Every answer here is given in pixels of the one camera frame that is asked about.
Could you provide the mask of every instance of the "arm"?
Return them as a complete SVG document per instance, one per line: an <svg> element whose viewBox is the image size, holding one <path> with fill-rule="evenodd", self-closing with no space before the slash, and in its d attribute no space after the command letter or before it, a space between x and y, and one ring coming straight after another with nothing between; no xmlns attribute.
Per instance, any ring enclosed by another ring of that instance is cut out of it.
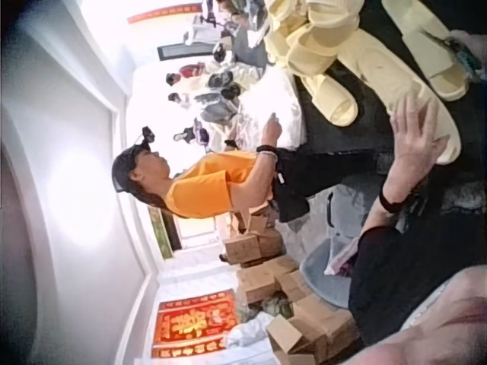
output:
<svg viewBox="0 0 487 365"><path fill-rule="evenodd" d="M281 133L279 120L272 114L264 127L262 144L276 147ZM230 198L235 210L243 211L258 207L266 201L274 178L276 162L277 156L274 154L260 153L247 180L240 184L229 184Z"/></svg>
<svg viewBox="0 0 487 365"><path fill-rule="evenodd" d="M382 188L389 203L402 203L411 189L431 171L435 161L447 147L449 136L433 139L438 124L438 102L428 101L424 121L415 95L409 94L397 102L390 124L394 133L394 162ZM397 215L387 211L377 198L362 228L394 226Z"/></svg>

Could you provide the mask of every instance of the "cardboard box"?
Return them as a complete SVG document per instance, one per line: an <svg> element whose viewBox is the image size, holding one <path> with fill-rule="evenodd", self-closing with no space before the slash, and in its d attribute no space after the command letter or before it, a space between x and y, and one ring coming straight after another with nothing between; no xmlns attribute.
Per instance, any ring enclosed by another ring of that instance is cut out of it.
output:
<svg viewBox="0 0 487 365"><path fill-rule="evenodd" d="M299 317L277 316L267 326L272 351L281 364L317 365L327 359L326 334Z"/></svg>
<svg viewBox="0 0 487 365"><path fill-rule="evenodd" d="M271 297L279 290L279 285L272 272L263 265L243 268L237 271L239 295L247 303L255 303Z"/></svg>
<svg viewBox="0 0 487 365"><path fill-rule="evenodd" d="M313 293L299 270L281 275L279 285L291 302L297 302Z"/></svg>
<svg viewBox="0 0 487 365"><path fill-rule="evenodd" d="M248 262L262 257L257 236L244 234L223 241L228 262L232 265Z"/></svg>
<svg viewBox="0 0 487 365"><path fill-rule="evenodd" d="M305 319L320 328L328 339L328 358L334 357L358 339L352 314L337 309L311 294L293 303L294 316Z"/></svg>
<svg viewBox="0 0 487 365"><path fill-rule="evenodd" d="M261 234L266 230L266 227L267 217L251 215L249 218L249 223L247 225L247 232Z"/></svg>
<svg viewBox="0 0 487 365"><path fill-rule="evenodd" d="M284 252L282 236L275 228L266 228L257 238L262 257L282 255Z"/></svg>
<svg viewBox="0 0 487 365"><path fill-rule="evenodd" d="M274 278L279 282L279 279L282 275L287 274L289 272L293 272L298 269L298 265L296 262L291 259L289 256L279 256L275 259L266 261L262 264L267 269L269 269Z"/></svg>

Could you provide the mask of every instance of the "plastic bag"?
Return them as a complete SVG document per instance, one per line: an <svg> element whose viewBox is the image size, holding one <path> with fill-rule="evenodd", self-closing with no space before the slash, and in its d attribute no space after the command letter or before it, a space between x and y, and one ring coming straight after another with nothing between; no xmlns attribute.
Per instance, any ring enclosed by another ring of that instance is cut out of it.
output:
<svg viewBox="0 0 487 365"><path fill-rule="evenodd" d="M242 149L254 151L259 147L264 125L276 113L282 126L278 147L295 150L306 141L301 105L292 83L281 68L268 66L262 79L240 95L239 113L243 115Z"/></svg>
<svg viewBox="0 0 487 365"><path fill-rule="evenodd" d="M248 346L266 338L266 327L273 320L271 315L260 312L256 318L247 323L236 325L228 332L225 338L226 348L235 348L237 346Z"/></svg>

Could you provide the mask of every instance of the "table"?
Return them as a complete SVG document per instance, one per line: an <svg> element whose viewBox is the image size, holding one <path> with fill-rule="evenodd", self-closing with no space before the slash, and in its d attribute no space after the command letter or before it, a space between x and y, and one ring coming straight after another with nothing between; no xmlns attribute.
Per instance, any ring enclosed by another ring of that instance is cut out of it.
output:
<svg viewBox="0 0 487 365"><path fill-rule="evenodd" d="M422 0L422 2L450 29L462 29L469 33L487 33L487 21L481 15L485 13L482 11L484 0L461 2ZM402 41L400 31L385 12L380 0L365 2L361 10L360 28L378 38L417 75L423 77ZM265 67L269 63L263 43L254 49L248 48L245 30L240 30L235 37L234 53L239 61L258 67ZM349 127L335 127L311 103L311 96L301 83L301 79L295 78L307 129L307 148L314 153L392 148L393 136L389 117L375 92L339 62L335 62L327 73L345 86L357 100L358 118ZM487 105L485 87L479 84L470 85L465 97L454 102L445 102L445 105L460 131L463 142L462 154L468 155L469 158L481 159L485 153L485 105Z"/></svg>

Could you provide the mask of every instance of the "slide sandal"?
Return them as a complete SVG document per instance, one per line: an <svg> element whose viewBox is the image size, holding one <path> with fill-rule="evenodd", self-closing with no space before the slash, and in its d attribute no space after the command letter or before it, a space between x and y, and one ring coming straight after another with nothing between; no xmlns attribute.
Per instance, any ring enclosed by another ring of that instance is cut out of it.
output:
<svg viewBox="0 0 487 365"><path fill-rule="evenodd" d="M305 26L305 31L298 38L301 46L320 56L335 56L340 45L358 29L358 17L336 28Z"/></svg>
<svg viewBox="0 0 487 365"><path fill-rule="evenodd" d="M264 3L269 14L283 21L296 9L298 0L265 0Z"/></svg>
<svg viewBox="0 0 487 365"><path fill-rule="evenodd" d="M422 31L444 39L450 31L418 0L382 0L403 41L416 60L431 87L446 101L460 99L468 91L466 72L444 47Z"/></svg>
<svg viewBox="0 0 487 365"><path fill-rule="evenodd" d="M298 40L305 31L306 27L301 27L286 38L290 47L286 65L289 71L297 76L307 77L322 74L335 62L336 57L320 56L304 48Z"/></svg>
<svg viewBox="0 0 487 365"><path fill-rule="evenodd" d="M288 34L284 27L277 30L269 31L264 37L264 45L268 54L274 57L285 58L289 51L289 46L286 42Z"/></svg>
<svg viewBox="0 0 487 365"><path fill-rule="evenodd" d="M428 85L384 44L359 29L342 44L338 60L375 91L389 114L398 98L411 90L417 91L420 107L428 100L436 99L439 109L434 136L440 138L450 135L447 148L436 163L446 165L457 159L461 151L461 140L447 108Z"/></svg>
<svg viewBox="0 0 487 365"><path fill-rule="evenodd" d="M288 34L291 34L306 23L306 20L306 16L298 13L292 13L284 21L282 21L281 24L283 27L286 27Z"/></svg>
<svg viewBox="0 0 487 365"><path fill-rule="evenodd" d="M312 25L322 28L341 27L358 15L364 0L306 0Z"/></svg>
<svg viewBox="0 0 487 365"><path fill-rule="evenodd" d="M354 97L329 75L301 78L308 93L313 97L313 105L333 125L351 125L358 115Z"/></svg>

